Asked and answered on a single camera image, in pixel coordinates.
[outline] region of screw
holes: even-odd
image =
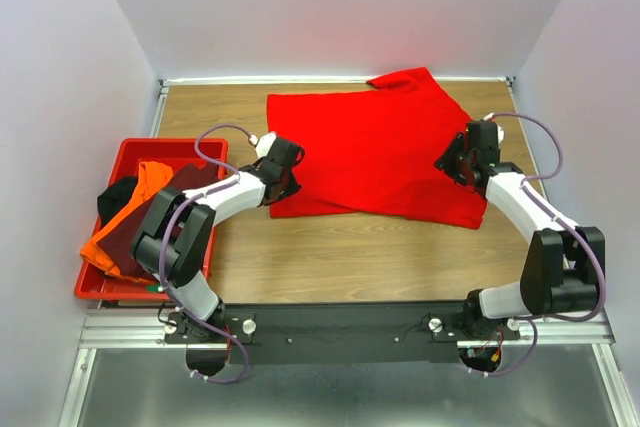
[[[431,332],[438,333],[442,330],[442,321],[437,317],[434,317],[429,321],[429,329]]]
[[[247,334],[247,335],[251,335],[256,331],[256,323],[253,321],[253,319],[247,319],[242,323],[242,331]]]
[[[509,330],[517,332],[518,330],[520,330],[520,322],[518,322],[516,319],[509,319],[507,320],[507,328]]]

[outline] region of black cloth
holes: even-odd
[[[122,177],[98,196],[98,215],[103,227],[129,203],[136,185],[138,177]]]

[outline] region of red shirt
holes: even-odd
[[[434,162],[470,117],[425,68],[368,82],[377,90],[269,95],[269,130],[301,145],[296,195],[272,217],[369,212],[477,229],[486,201]]]

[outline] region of wooden table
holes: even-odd
[[[501,82],[442,82],[473,118],[513,111]],[[266,132],[269,93],[349,92],[364,84],[172,86],[161,137],[196,137],[220,122]],[[534,171],[516,119],[500,119],[503,159]],[[255,160],[242,134],[229,161]],[[464,298],[470,290],[520,278],[527,242],[489,206],[479,230],[397,217],[347,214],[270,219],[266,208],[243,212],[218,228],[210,284],[225,302],[339,302]]]

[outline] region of white wall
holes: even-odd
[[[78,251],[157,90],[116,0],[0,0],[0,425],[57,425]]]
[[[517,73],[559,0],[118,0],[163,78]]]
[[[640,408],[640,0],[562,0],[515,83],[518,109],[548,122],[566,167],[549,196],[607,237],[607,313]],[[529,129],[542,171],[549,141]]]

